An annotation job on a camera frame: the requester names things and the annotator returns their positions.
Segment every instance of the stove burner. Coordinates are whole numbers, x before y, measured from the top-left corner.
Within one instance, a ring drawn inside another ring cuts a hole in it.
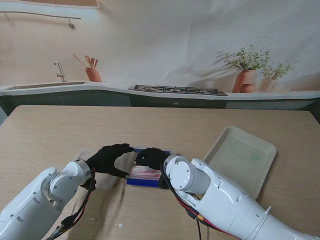
[[[181,87],[181,86],[151,86],[151,85],[135,85],[129,87],[129,90],[149,92],[149,93],[175,93],[175,94],[197,94],[197,95],[216,95],[227,96],[216,88],[197,88],[197,87]]]

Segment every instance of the black gloved hand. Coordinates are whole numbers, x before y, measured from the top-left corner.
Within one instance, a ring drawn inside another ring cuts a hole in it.
[[[147,166],[154,170],[160,170],[161,164],[169,155],[158,148],[147,148],[139,152],[136,156],[135,164],[139,166]]]
[[[90,157],[86,164],[97,173],[110,174],[120,178],[128,178],[129,174],[115,167],[115,161],[125,153],[132,152],[134,149],[127,143],[104,146],[95,155]]]

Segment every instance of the hook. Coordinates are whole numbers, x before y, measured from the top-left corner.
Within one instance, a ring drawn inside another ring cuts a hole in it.
[[[69,27],[75,29],[75,25],[71,23],[70,18],[68,16],[66,18],[69,20]]]
[[[6,16],[6,18],[8,19],[8,23],[9,23],[12,27],[16,26],[15,22],[12,21],[12,20],[9,18],[9,16],[6,14],[6,12],[3,11],[3,13],[4,13],[4,15]]]

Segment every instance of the white plastic tray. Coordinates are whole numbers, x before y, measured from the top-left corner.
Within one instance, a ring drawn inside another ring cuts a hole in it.
[[[228,126],[203,161],[256,199],[277,149],[271,143],[235,126]]]

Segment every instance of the kitchen counter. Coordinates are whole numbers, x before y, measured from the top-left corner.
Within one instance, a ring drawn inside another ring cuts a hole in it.
[[[84,90],[105,90],[116,93],[133,94],[156,98],[202,99],[202,100],[277,100],[277,99],[315,99],[320,98],[320,91],[291,91],[291,92],[252,92],[252,93],[226,93],[228,96],[179,94],[179,93],[153,93],[128,90],[130,86],[114,85],[107,82],[85,82],[79,85],[46,86],[27,89],[12,89],[14,85],[0,86],[0,96],[21,96],[60,93]]]

